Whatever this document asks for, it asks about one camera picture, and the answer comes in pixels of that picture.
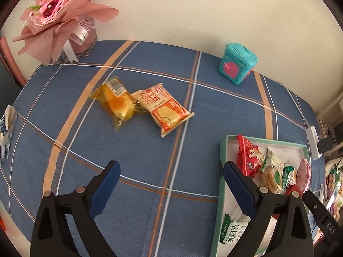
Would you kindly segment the small dark red packet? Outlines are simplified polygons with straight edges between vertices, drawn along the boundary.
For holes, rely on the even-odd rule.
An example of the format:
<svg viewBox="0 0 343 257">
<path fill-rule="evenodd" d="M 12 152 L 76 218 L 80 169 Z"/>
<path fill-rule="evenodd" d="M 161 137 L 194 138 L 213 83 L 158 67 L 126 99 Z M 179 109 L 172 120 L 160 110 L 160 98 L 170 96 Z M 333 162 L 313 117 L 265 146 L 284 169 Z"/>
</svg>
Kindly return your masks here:
<svg viewBox="0 0 343 257">
<path fill-rule="evenodd" d="M 285 194 L 286 196 L 289 196 L 289 195 L 291 195 L 292 192 L 294 192 L 294 191 L 296 191 L 296 192 L 299 194 L 299 196 L 302 197 L 303 191 L 302 191 L 296 184 L 288 186 L 288 187 L 286 188 L 286 191 L 285 191 L 284 194 Z"/>
</svg>

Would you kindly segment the pink purple snack packet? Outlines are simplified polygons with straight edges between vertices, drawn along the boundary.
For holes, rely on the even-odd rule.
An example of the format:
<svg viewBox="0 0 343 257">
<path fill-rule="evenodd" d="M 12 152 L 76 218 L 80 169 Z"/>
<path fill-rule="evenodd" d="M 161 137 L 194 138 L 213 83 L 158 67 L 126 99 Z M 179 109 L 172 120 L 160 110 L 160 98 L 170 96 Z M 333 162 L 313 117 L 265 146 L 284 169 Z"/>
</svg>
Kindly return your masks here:
<svg viewBox="0 0 343 257">
<path fill-rule="evenodd" d="M 308 160 L 303 158 L 297 170 L 296 175 L 296 185 L 301 192 L 305 192 L 310 189 L 311 181 L 311 166 L 308 163 Z"/>
</svg>

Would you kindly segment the black power adapter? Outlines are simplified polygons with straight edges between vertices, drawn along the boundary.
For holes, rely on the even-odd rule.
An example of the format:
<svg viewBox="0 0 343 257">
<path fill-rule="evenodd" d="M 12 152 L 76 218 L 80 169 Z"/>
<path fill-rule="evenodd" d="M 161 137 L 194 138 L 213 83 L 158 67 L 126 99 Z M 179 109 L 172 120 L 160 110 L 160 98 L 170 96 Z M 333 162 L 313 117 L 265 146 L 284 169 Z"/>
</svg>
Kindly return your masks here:
<svg viewBox="0 0 343 257">
<path fill-rule="evenodd" d="M 330 151 L 333 148 L 333 140 L 332 137 L 327 137 L 325 139 L 322 139 L 317 143 L 317 149 L 319 154 L 323 154 L 325 152 Z"/>
</svg>

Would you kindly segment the red crinkly snack bag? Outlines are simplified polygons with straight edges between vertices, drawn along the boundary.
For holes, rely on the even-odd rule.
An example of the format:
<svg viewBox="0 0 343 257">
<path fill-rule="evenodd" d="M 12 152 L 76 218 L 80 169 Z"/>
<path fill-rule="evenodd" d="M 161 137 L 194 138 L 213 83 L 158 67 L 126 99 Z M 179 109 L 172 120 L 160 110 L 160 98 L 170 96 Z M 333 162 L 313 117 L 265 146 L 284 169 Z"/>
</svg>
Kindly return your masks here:
<svg viewBox="0 0 343 257">
<path fill-rule="evenodd" d="M 244 176 L 254 178 L 265 162 L 265 155 L 259 147 L 243 135 L 237 136 L 238 153 L 236 165 Z"/>
</svg>

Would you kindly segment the white power strip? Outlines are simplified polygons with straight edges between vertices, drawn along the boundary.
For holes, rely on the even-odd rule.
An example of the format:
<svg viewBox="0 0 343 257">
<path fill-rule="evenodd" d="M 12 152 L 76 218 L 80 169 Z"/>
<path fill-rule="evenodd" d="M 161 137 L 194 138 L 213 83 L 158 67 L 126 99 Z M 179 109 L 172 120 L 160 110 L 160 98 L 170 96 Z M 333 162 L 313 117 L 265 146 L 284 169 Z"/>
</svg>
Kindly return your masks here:
<svg viewBox="0 0 343 257">
<path fill-rule="evenodd" d="M 318 160 L 322 156 L 322 154 L 320 154 L 318 146 L 317 146 L 319 142 L 319 138 L 316 132 L 316 128 L 314 126 L 307 127 L 305 129 L 305 132 L 308 138 L 308 143 L 309 143 L 312 159 Z"/>
</svg>

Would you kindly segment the green white small biscuit packet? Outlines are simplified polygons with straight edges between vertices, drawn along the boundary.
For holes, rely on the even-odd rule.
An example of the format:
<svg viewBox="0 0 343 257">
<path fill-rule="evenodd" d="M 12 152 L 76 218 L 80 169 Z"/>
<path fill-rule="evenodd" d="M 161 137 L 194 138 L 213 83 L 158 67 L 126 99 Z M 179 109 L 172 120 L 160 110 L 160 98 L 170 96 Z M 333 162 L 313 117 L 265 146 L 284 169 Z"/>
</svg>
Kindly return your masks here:
<svg viewBox="0 0 343 257">
<path fill-rule="evenodd" d="M 290 164 L 285 164 L 283 169 L 283 189 L 287 190 L 296 184 L 297 170 Z"/>
</svg>

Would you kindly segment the yellow clear bread packet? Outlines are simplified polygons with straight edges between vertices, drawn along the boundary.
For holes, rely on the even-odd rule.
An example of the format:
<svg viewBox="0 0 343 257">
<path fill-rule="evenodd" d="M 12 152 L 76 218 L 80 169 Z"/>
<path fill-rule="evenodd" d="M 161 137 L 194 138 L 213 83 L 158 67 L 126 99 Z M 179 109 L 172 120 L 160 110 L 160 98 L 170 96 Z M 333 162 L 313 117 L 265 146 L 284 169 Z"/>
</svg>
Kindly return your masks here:
<svg viewBox="0 0 343 257">
<path fill-rule="evenodd" d="M 118 76 L 106 80 L 95 88 L 89 98 L 97 100 L 112 117 L 116 130 L 119 130 L 134 115 L 148 112 L 124 87 Z"/>
</svg>

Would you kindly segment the cluttered items at right edge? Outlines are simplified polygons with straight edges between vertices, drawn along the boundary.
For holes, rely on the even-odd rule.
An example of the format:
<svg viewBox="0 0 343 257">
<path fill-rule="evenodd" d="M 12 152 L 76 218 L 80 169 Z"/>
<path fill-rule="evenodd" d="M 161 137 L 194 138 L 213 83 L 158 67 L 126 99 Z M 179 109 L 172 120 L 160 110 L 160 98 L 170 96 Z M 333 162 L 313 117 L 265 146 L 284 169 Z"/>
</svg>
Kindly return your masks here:
<svg viewBox="0 0 343 257">
<path fill-rule="evenodd" d="M 342 157 L 326 163 L 325 183 L 320 188 L 320 200 L 336 221 L 342 217 Z"/>
</svg>

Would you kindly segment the orange white cake snack packet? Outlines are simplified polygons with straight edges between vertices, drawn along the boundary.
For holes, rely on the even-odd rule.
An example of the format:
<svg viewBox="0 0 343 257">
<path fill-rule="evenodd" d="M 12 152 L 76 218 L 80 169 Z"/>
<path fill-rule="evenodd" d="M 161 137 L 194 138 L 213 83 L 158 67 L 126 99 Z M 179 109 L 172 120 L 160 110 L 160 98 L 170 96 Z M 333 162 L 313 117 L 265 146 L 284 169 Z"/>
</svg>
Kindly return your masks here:
<svg viewBox="0 0 343 257">
<path fill-rule="evenodd" d="M 184 108 L 162 83 L 131 95 L 150 113 L 154 122 L 160 127 L 161 137 L 165 137 L 195 115 Z"/>
</svg>

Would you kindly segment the pink paper flower bouquet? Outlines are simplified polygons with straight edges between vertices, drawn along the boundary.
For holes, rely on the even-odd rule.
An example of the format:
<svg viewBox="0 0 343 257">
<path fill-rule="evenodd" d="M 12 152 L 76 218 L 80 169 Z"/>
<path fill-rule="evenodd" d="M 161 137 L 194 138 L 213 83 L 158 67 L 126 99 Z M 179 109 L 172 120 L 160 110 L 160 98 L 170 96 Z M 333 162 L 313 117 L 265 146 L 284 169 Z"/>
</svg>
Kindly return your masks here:
<svg viewBox="0 0 343 257">
<path fill-rule="evenodd" d="M 23 29 L 13 41 L 24 42 L 19 55 L 28 54 L 44 65 L 61 55 L 74 63 L 96 40 L 94 22 L 107 22 L 118 14 L 118 9 L 92 0 L 35 0 L 23 12 Z"/>
</svg>

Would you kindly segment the clear cream bun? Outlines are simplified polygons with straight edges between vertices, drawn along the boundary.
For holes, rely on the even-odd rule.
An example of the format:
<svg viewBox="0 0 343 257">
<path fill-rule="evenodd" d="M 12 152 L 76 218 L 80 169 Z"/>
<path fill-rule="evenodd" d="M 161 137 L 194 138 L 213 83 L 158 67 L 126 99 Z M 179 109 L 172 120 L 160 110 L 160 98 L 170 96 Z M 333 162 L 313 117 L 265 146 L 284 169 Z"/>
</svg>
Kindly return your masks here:
<svg viewBox="0 0 343 257">
<path fill-rule="evenodd" d="M 270 148 L 263 160 L 262 167 L 258 169 L 254 182 L 257 186 L 265 186 L 274 194 L 282 194 L 284 163 Z"/>
</svg>

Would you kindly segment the blue plaid tablecloth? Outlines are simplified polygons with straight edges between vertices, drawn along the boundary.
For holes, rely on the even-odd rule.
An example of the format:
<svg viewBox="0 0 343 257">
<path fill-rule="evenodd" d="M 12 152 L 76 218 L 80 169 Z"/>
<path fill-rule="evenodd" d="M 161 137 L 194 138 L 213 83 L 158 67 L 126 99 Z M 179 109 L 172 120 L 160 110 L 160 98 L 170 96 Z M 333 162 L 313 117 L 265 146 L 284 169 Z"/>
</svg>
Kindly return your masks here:
<svg viewBox="0 0 343 257">
<path fill-rule="evenodd" d="M 52 190 L 72 192 L 111 160 L 121 177 L 96 224 L 118 256 L 209 256 L 221 175 L 220 143 L 245 135 L 306 144 L 312 107 L 253 72 L 241 85 L 218 73 L 220 58 L 151 42 L 100 41 L 71 65 L 40 66 L 15 101 L 18 112 L 1 201 L 30 238 L 51 153 Z M 130 92 L 157 83 L 195 115 L 161 137 L 148 114 L 116 130 L 88 94 L 118 76 Z"/>
</svg>

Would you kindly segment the green mung bean biscuit packet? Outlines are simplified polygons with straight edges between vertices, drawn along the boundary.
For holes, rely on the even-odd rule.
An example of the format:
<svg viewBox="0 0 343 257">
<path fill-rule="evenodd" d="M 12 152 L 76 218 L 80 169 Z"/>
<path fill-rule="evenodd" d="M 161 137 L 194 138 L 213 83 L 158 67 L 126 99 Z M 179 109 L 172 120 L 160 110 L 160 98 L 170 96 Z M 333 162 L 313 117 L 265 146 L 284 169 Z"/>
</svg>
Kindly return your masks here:
<svg viewBox="0 0 343 257">
<path fill-rule="evenodd" d="M 245 232 L 245 229 L 248 227 L 249 222 L 250 218 L 248 216 L 243 215 L 242 219 L 233 221 L 229 214 L 225 214 L 221 226 L 219 243 L 237 243 Z"/>
</svg>

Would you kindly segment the teal shallow cardboard tray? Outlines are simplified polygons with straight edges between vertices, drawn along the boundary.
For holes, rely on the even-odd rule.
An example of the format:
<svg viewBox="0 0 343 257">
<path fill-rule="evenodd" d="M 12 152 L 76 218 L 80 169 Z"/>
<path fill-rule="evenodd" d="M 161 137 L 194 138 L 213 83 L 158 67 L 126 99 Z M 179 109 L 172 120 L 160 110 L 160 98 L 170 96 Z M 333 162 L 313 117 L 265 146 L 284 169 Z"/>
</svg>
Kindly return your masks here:
<svg viewBox="0 0 343 257">
<path fill-rule="evenodd" d="M 234 162 L 239 142 L 220 144 L 222 172 L 211 256 L 313 256 L 308 208 L 301 192 L 274 194 L 245 176 Z"/>
</svg>

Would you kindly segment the teal toy house box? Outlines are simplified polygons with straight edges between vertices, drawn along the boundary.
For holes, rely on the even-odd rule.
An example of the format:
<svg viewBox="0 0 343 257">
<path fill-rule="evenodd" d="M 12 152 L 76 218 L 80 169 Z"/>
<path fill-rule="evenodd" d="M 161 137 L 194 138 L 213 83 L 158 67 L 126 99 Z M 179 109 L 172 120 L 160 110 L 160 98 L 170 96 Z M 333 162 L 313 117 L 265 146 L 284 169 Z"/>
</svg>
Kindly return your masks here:
<svg viewBox="0 0 343 257">
<path fill-rule="evenodd" d="M 240 43 L 226 45 L 218 72 L 239 85 L 257 64 L 257 55 Z"/>
</svg>

